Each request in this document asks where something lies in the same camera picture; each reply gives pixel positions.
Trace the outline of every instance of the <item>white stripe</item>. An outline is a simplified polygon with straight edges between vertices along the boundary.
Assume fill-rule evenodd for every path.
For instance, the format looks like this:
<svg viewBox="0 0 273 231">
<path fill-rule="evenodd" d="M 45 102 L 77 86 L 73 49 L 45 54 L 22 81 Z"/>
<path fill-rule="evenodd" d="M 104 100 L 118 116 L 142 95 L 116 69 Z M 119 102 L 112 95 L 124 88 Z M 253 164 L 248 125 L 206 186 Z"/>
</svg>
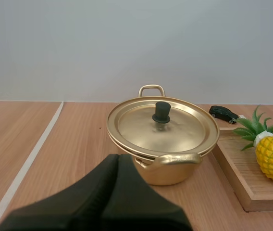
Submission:
<svg viewBox="0 0 273 231">
<path fill-rule="evenodd" d="M 58 117 L 59 117 L 59 115 L 61 113 L 62 108 L 63 108 L 63 101 L 62 101 L 61 105 L 59 106 L 58 110 L 56 111 L 56 113 L 54 114 L 52 120 L 50 121 L 50 123 L 46 127 L 44 133 L 41 135 L 41 137 L 37 141 L 35 147 L 33 148 L 32 152 L 30 153 L 28 158 L 26 159 L 25 163 L 23 164 L 23 166 L 19 170 L 19 172 L 18 172 L 17 176 L 15 177 L 15 179 L 13 180 L 12 184 L 10 185 L 8 190 L 6 191 L 6 194 L 3 196 L 2 200 L 0 201 L 0 218 L 2 217 L 2 215 L 5 212 L 8 204 L 10 203 L 13 196 L 15 195 L 15 193 L 16 193 L 19 185 L 21 184 L 23 178 L 25 177 L 27 171 L 30 169 L 30 167 L 31 167 L 33 161 L 35 160 L 40 148 L 44 144 L 44 142 L 45 142 L 46 138 L 48 137 L 49 133 L 51 132 L 55 122 L 57 121 L 57 119 L 58 119 Z"/>
</svg>

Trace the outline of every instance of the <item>pot handle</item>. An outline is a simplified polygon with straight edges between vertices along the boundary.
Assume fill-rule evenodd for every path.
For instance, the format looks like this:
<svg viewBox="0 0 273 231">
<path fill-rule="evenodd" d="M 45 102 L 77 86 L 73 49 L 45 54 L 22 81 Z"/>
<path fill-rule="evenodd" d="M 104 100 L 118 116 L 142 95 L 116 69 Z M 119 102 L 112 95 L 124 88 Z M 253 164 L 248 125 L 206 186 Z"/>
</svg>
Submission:
<svg viewBox="0 0 273 231">
<path fill-rule="evenodd" d="M 154 159 L 151 165 L 144 164 L 136 158 L 136 162 L 144 169 L 154 170 L 165 165 L 199 164 L 202 161 L 198 153 L 165 154 Z"/>
<path fill-rule="evenodd" d="M 158 89 L 161 93 L 161 96 L 163 96 L 163 97 L 165 96 L 165 91 L 160 85 L 149 84 L 149 85 L 145 85 L 145 86 L 141 87 L 140 91 L 138 92 L 139 97 L 142 97 L 142 93 L 143 93 L 144 89 Z"/>
</svg>

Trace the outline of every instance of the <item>white wall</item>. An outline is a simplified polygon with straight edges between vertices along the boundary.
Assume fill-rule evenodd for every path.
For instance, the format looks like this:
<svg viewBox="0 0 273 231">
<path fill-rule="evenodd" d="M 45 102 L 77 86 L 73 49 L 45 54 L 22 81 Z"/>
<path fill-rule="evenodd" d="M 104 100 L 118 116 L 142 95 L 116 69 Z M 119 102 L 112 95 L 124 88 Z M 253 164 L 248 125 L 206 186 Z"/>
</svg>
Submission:
<svg viewBox="0 0 273 231">
<path fill-rule="evenodd" d="M 0 100 L 273 103 L 273 0 L 0 0 Z"/>
</svg>

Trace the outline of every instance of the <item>wooden table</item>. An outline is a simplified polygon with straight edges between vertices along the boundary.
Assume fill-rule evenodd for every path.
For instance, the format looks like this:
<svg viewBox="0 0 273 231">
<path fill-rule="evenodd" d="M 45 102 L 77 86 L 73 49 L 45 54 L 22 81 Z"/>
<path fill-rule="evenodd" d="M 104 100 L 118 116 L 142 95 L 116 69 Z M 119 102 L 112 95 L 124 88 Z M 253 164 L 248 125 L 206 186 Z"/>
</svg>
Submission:
<svg viewBox="0 0 273 231">
<path fill-rule="evenodd" d="M 60 103 L 0 102 L 0 200 Z M 106 116 L 115 103 L 65 103 L 3 217 L 72 185 L 108 154 L 123 153 L 109 139 Z M 208 110 L 210 105 L 201 104 Z M 227 105 L 249 117 L 254 105 Z M 273 118 L 273 105 L 260 108 Z M 218 120 L 221 128 L 231 127 Z M 273 230 L 273 212 L 243 211 L 212 154 L 189 180 L 153 189 L 180 205 L 195 231 Z"/>
</svg>

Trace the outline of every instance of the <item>wooden tray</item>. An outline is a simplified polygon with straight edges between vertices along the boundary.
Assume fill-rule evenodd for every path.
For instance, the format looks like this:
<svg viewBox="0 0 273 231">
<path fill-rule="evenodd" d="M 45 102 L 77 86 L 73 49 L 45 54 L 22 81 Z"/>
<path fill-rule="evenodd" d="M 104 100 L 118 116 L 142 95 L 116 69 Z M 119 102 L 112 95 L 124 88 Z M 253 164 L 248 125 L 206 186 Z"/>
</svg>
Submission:
<svg viewBox="0 0 273 231">
<path fill-rule="evenodd" d="M 221 128 L 220 139 L 212 153 L 245 211 L 273 211 L 273 180 L 262 173 L 255 148 L 242 152 L 248 141 L 231 130 Z"/>
</svg>

